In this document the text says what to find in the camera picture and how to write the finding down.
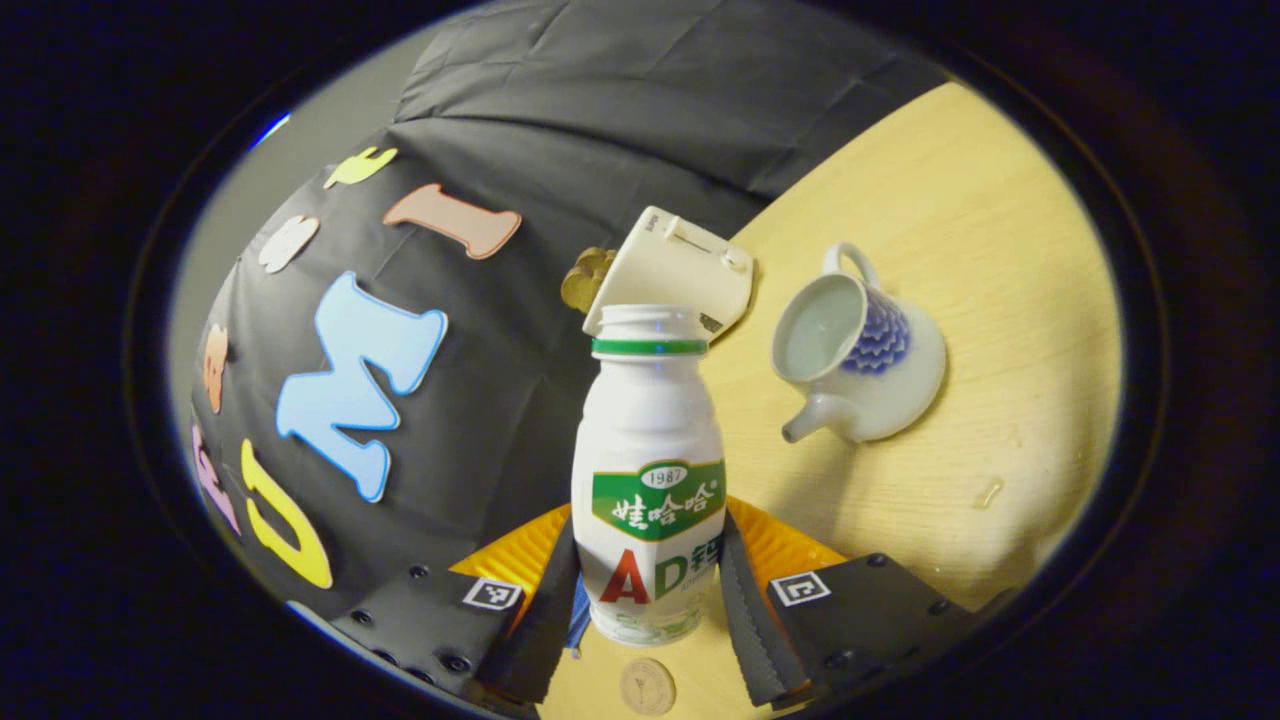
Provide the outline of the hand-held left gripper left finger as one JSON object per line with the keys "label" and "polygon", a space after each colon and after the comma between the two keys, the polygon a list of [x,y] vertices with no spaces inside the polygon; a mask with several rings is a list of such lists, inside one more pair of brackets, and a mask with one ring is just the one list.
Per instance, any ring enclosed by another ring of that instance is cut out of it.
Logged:
{"label": "hand-held left gripper left finger", "polygon": [[579,574],[562,505],[451,568],[403,570],[330,624],[420,684],[477,706],[535,706],[570,633]]}

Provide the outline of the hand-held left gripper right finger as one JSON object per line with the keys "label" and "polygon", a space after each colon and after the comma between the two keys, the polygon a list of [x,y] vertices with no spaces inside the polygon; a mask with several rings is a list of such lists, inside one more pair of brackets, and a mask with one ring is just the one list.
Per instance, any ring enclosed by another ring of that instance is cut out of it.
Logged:
{"label": "hand-held left gripper right finger", "polygon": [[1016,593],[969,611],[887,553],[849,559],[735,497],[718,562],[749,698],[774,710],[854,698],[918,671]]}

